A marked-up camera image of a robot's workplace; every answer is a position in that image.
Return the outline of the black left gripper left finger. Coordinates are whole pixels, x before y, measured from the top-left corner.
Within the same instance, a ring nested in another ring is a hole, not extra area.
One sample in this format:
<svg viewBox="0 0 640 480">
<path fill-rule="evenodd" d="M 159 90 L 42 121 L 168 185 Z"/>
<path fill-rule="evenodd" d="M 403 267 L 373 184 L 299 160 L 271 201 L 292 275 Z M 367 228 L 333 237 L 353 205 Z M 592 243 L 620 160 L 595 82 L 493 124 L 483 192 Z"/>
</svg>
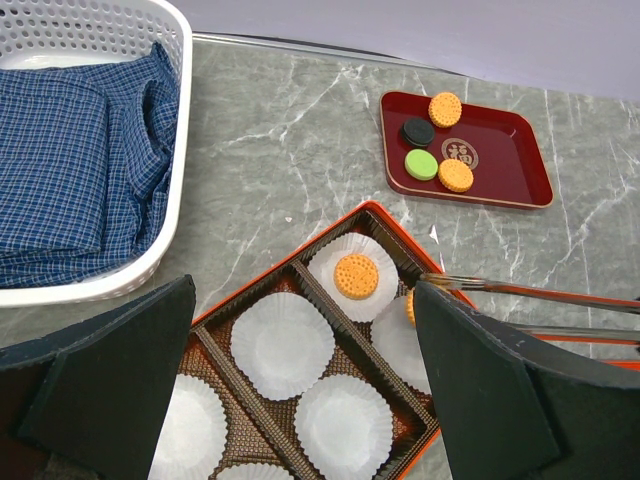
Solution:
<svg viewBox="0 0 640 480">
<path fill-rule="evenodd" d="M 1 351 L 1 476 L 58 454 L 107 479 L 148 476 L 191 328 L 184 275 L 127 304 Z"/>
</svg>

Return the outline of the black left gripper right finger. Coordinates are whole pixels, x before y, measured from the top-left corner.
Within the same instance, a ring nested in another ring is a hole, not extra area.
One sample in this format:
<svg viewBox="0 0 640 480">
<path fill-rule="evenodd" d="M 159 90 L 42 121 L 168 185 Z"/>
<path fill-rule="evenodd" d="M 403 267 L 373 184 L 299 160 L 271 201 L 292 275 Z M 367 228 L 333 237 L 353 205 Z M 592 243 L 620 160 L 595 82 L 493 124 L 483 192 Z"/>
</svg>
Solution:
<svg viewBox="0 0 640 480">
<path fill-rule="evenodd" d="M 426 282 L 413 304 L 454 478 L 638 478 L 638 372 L 539 340 Z"/>
</svg>

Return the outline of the metal serving tongs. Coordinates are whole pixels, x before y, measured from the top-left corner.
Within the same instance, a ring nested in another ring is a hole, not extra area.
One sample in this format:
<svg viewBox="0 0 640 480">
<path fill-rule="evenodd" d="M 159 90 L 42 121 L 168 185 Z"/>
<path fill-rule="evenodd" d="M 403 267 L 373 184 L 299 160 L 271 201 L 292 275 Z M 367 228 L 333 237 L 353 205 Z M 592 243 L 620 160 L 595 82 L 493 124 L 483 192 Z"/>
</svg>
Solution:
<svg viewBox="0 0 640 480">
<path fill-rule="evenodd" d="M 425 273 L 421 275 L 421 279 L 447 290 L 483 291 L 494 294 L 536 298 L 545 301 L 609 310 L 618 313 L 639 314 L 639 302 L 637 300 L 623 300 L 590 294 L 548 290 L 476 277 L 456 276 L 441 273 Z M 639 347 L 639 332 L 636 330 L 589 329 L 589 333 L 577 333 L 577 337 L 585 338 L 587 341 L 592 341 L 594 343 L 602 340 L 606 343 L 630 344 L 635 347 Z"/>
</svg>

